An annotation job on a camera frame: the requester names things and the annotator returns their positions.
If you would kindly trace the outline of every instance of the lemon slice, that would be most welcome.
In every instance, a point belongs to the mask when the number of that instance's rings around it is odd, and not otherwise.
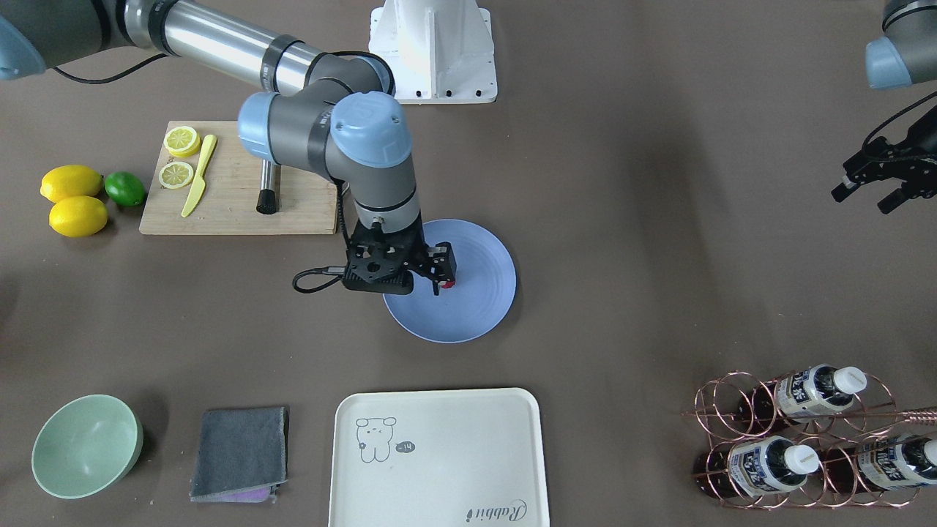
[[[163,145],[170,155],[177,158],[188,158],[199,151],[201,138],[199,132],[193,127],[176,127],[166,132]]]
[[[182,188],[192,182],[195,171],[185,161],[173,161],[159,170],[159,184],[165,188]]]

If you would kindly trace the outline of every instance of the green bowl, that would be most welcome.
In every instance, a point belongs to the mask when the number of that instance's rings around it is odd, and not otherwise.
[[[140,456],[140,419],[118,398],[89,395],[52,414],[33,445],[33,477],[43,490],[73,500],[100,492]]]

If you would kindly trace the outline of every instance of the dark glass bottle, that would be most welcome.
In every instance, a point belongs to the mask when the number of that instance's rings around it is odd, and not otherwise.
[[[819,459],[809,446],[772,436],[703,454],[693,465],[693,473],[700,474],[696,485],[702,492],[727,499],[790,492],[803,485],[807,474],[818,467]]]
[[[860,369],[836,369],[823,364],[768,383],[767,390],[758,386],[739,401],[738,416],[750,433],[766,430],[777,433],[804,419],[809,420],[812,415],[846,410],[852,405],[855,393],[865,387],[866,376]]]
[[[852,493],[853,485],[857,494],[937,485],[937,442],[903,434],[858,449],[834,448],[824,453],[824,466],[830,490],[837,494]]]

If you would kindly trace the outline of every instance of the white bottle cap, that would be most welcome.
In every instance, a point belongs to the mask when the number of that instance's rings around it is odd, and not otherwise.
[[[794,474],[810,474],[820,468],[820,458],[809,446],[795,444],[784,450],[784,464]]]
[[[833,372],[833,384],[844,394],[853,395],[866,389],[866,374],[855,366],[847,366]]]
[[[937,465],[937,441],[931,439],[924,443],[924,457],[930,461],[930,464]]]

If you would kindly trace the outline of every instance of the folded cloth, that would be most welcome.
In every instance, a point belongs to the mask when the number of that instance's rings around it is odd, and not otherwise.
[[[287,480],[287,409],[209,410],[201,416],[193,502],[260,503]]]

